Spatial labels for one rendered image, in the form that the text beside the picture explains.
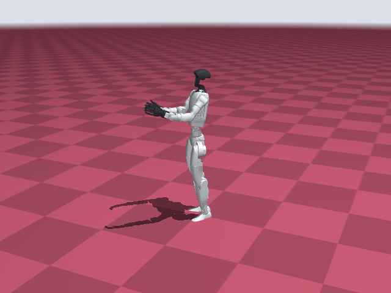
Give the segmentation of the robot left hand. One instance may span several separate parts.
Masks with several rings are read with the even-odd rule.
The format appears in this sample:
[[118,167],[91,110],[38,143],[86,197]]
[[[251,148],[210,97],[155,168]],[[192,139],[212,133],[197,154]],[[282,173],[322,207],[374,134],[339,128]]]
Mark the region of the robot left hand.
[[166,110],[162,110],[162,109],[160,108],[160,106],[159,106],[156,102],[154,102],[154,104],[155,104],[157,107],[152,106],[151,104],[148,103],[148,105],[151,106],[151,107],[153,107],[154,109],[152,109],[152,108],[146,106],[146,108],[148,108],[148,109],[150,109],[150,110],[153,110],[153,111],[150,111],[150,110],[148,110],[148,109],[145,109],[146,111],[151,112],[151,113],[153,113],[153,114],[150,114],[150,113],[148,113],[148,112],[145,112],[146,114],[148,114],[148,115],[153,115],[153,116],[155,116],[155,117],[161,116],[162,118],[164,118],[166,112],[167,112],[167,113],[170,113],[170,112],[168,112],[168,111],[166,111]]

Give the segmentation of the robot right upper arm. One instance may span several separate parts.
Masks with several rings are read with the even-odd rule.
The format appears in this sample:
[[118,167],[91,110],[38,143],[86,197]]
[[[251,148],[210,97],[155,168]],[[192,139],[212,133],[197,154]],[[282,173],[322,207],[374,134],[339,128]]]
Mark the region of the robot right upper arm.
[[[193,91],[195,91],[195,90],[193,90]],[[192,91],[192,92],[193,92],[193,91]],[[191,93],[192,93],[192,92],[191,92]],[[190,99],[191,93],[190,93],[189,97],[187,98],[187,100],[185,101],[184,106],[179,106],[179,107],[177,108],[177,112],[178,112],[179,114],[180,114],[180,113],[185,114],[185,113],[188,111],[188,109],[189,109],[189,99]]]

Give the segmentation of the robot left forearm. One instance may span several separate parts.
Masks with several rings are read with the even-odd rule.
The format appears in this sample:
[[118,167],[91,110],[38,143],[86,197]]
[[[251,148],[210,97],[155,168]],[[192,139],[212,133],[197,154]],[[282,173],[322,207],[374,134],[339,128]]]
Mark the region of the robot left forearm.
[[192,120],[192,114],[188,113],[188,114],[177,114],[177,113],[167,113],[165,114],[164,118],[167,118],[171,121],[179,121],[179,122],[183,122],[183,121],[190,121]]

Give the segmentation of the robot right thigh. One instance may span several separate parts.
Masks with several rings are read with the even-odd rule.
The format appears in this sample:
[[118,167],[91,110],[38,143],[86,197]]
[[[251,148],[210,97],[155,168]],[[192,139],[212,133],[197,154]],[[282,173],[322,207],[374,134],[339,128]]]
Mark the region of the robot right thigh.
[[[190,173],[191,173],[191,168],[190,168],[191,151],[192,151],[192,146],[190,143],[190,138],[188,138],[187,142],[186,142],[186,162],[187,162],[188,169],[189,169]],[[202,173],[202,177],[205,177],[204,172]]]

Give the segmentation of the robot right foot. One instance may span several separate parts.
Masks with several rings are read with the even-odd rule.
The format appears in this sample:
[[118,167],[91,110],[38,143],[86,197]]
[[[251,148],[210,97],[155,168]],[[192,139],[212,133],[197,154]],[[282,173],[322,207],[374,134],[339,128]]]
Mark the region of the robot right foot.
[[[211,211],[211,209],[210,209],[209,206],[207,206],[207,209],[208,209],[208,211]],[[194,208],[189,208],[188,210],[189,210],[189,211],[195,211],[195,212],[201,212],[200,205],[197,206],[197,207],[194,207]],[[202,210],[202,212],[203,212],[203,210]]]

